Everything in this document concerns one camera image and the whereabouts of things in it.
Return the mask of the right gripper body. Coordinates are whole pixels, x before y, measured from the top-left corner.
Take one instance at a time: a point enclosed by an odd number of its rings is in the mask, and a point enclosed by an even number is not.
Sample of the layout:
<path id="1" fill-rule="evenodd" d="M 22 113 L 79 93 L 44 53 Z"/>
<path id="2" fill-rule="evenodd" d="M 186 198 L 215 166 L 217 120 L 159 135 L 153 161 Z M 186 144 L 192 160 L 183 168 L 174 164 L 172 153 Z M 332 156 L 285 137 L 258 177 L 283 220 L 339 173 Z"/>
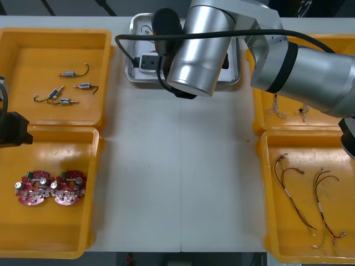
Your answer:
<path id="1" fill-rule="evenodd" d="M 173 93 L 177 98 L 182 98 L 182 99 L 195 99 L 197 96 L 194 94 L 190 94 L 187 92 L 184 92 L 182 90 L 179 90 L 173 86 L 170 86 L 166 84 L 166 90 L 169 92 Z"/>

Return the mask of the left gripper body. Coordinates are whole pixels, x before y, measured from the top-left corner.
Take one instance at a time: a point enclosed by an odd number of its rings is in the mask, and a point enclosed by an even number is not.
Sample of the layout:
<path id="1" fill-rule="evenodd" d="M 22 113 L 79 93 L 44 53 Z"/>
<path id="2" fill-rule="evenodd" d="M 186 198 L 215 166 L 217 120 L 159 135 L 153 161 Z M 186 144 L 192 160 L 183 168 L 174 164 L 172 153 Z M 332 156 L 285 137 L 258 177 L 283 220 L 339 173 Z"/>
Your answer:
<path id="1" fill-rule="evenodd" d="M 33 136 L 28 133 L 29 121 L 17 112 L 8 112 L 1 122 L 1 148 L 31 145 Z"/>

